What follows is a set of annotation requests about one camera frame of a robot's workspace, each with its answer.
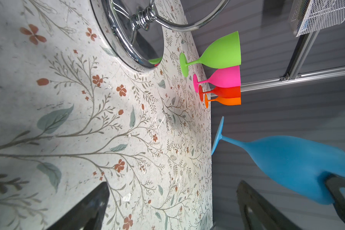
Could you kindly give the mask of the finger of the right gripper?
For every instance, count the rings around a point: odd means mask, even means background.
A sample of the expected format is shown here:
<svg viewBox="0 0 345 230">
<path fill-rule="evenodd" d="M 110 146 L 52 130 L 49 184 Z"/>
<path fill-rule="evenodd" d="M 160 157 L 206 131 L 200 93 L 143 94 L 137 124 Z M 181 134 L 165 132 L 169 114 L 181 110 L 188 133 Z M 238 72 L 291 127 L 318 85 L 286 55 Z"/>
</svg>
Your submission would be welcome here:
<svg viewBox="0 0 345 230">
<path fill-rule="evenodd" d="M 345 188 L 345 177 L 330 174 L 324 183 L 334 200 L 333 206 L 336 213 L 345 223 L 345 197 L 341 192 L 341 189 Z"/>
</svg>

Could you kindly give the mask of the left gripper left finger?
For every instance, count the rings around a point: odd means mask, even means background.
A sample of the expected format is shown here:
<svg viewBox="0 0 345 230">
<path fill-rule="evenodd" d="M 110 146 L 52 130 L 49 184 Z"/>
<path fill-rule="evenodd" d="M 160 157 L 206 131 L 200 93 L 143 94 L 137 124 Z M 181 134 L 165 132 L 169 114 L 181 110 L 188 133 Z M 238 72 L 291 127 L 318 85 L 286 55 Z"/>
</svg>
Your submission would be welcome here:
<svg viewBox="0 0 345 230">
<path fill-rule="evenodd" d="M 83 200 L 49 227 L 50 230 L 100 230 L 110 192 L 107 182 L 100 183 Z"/>
</svg>

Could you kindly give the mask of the yellow-green wine glass front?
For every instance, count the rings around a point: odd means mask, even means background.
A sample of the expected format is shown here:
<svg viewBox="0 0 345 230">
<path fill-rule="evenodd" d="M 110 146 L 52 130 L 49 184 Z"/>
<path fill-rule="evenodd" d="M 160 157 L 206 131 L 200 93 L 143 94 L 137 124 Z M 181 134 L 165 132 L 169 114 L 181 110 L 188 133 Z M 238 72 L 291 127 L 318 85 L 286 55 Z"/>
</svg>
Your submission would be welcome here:
<svg viewBox="0 0 345 230">
<path fill-rule="evenodd" d="M 188 77 L 188 66 L 202 64 L 214 69 L 240 66 L 242 62 L 239 32 L 233 32 L 211 43 L 195 61 L 188 62 L 184 53 L 180 54 L 180 68 L 184 77 Z"/>
</svg>

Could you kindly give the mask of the blue wine glass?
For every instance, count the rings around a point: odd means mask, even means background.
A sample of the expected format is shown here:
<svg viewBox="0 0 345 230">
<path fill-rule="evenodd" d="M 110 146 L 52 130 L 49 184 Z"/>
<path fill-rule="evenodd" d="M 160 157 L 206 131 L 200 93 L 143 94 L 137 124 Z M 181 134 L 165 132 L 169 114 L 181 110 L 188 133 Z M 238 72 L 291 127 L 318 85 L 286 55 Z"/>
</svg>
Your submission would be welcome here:
<svg viewBox="0 0 345 230">
<path fill-rule="evenodd" d="M 278 184 L 319 204 L 334 203 L 324 182 L 332 174 L 345 177 L 345 152 L 342 149 L 293 136 L 270 136 L 243 142 L 223 136 L 223 125 L 222 118 L 213 152 L 221 140 L 238 146 Z"/>
</svg>

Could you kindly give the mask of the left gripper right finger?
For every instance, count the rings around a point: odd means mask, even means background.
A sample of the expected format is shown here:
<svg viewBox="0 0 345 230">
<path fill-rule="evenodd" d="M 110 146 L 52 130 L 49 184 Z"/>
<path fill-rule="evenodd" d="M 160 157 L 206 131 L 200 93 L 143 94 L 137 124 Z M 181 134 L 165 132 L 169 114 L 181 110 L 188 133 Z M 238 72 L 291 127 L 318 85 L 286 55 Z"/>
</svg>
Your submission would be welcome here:
<svg viewBox="0 0 345 230">
<path fill-rule="evenodd" d="M 238 184 L 237 200 L 246 230 L 300 229 L 243 180 Z"/>
</svg>

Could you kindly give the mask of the orange wine glass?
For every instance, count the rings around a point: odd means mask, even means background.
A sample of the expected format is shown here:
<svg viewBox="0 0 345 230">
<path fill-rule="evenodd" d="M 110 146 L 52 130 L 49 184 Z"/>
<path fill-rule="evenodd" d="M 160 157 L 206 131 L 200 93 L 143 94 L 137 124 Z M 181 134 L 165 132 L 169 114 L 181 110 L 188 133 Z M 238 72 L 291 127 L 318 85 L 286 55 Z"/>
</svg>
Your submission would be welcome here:
<svg viewBox="0 0 345 230">
<path fill-rule="evenodd" d="M 223 105 L 228 105 L 228 106 L 234 106 L 234 105 L 241 105 L 242 100 L 240 97 L 236 97 L 236 98 L 223 98 L 223 97 L 216 97 L 214 99 L 208 99 L 207 95 L 204 96 L 205 99 L 205 106 L 206 108 L 209 107 L 209 102 L 219 102 Z"/>
</svg>

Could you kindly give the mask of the chrome wine glass rack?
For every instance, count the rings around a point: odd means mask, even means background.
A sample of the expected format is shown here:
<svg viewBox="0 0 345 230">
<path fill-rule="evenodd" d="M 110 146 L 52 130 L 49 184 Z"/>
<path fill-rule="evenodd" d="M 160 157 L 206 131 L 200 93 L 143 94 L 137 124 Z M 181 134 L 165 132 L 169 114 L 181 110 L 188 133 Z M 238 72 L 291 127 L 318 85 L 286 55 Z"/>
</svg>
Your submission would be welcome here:
<svg viewBox="0 0 345 230">
<path fill-rule="evenodd" d="M 176 32 L 197 30 L 217 17 L 228 1 L 221 1 L 201 20 L 185 25 L 161 17 L 154 1 L 91 1 L 90 4 L 111 50 L 131 69 L 149 72 L 163 58 L 163 28 Z"/>
</svg>

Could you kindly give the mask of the red wine glass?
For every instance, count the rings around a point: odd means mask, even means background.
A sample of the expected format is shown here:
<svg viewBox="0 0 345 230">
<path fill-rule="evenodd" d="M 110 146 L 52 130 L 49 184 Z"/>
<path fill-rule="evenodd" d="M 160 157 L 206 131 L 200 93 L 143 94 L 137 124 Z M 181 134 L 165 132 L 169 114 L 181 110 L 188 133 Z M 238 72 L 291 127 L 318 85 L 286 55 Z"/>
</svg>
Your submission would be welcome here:
<svg viewBox="0 0 345 230">
<path fill-rule="evenodd" d="M 203 92 L 202 86 L 199 85 L 198 88 L 199 98 L 203 102 L 204 94 L 215 94 L 216 96 L 223 97 L 223 98 L 237 98 L 241 97 L 241 87 L 230 87 L 230 88 L 222 88 L 216 86 L 213 90 Z"/>
</svg>

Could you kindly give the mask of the pink wine glass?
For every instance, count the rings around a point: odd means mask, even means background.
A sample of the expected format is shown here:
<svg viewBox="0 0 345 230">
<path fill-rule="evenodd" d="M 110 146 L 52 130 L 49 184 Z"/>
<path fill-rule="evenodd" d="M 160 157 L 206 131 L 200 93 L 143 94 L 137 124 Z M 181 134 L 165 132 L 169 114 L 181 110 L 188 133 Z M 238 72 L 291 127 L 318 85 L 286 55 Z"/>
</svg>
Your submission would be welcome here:
<svg viewBox="0 0 345 230">
<path fill-rule="evenodd" d="M 241 86 L 241 73 L 240 73 L 240 66 L 234 66 L 225 69 L 217 69 L 212 76 L 204 81 L 198 82 L 197 75 L 193 75 L 193 86 L 195 92 L 198 93 L 199 91 L 199 84 L 200 83 L 211 83 L 215 86 L 221 88 L 231 88 Z"/>
</svg>

